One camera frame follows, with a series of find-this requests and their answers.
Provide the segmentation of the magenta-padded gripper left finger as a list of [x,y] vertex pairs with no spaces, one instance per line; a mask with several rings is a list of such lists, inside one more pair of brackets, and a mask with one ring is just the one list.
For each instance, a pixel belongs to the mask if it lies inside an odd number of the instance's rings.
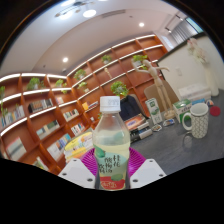
[[98,164],[94,150],[89,150],[80,159],[71,159],[59,173],[59,177],[84,188],[98,189]]

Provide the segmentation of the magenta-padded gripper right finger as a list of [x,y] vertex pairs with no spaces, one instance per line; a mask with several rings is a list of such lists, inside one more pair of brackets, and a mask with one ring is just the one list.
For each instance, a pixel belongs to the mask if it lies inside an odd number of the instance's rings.
[[140,188],[166,176],[154,159],[146,159],[138,151],[129,148],[128,177],[131,189]]

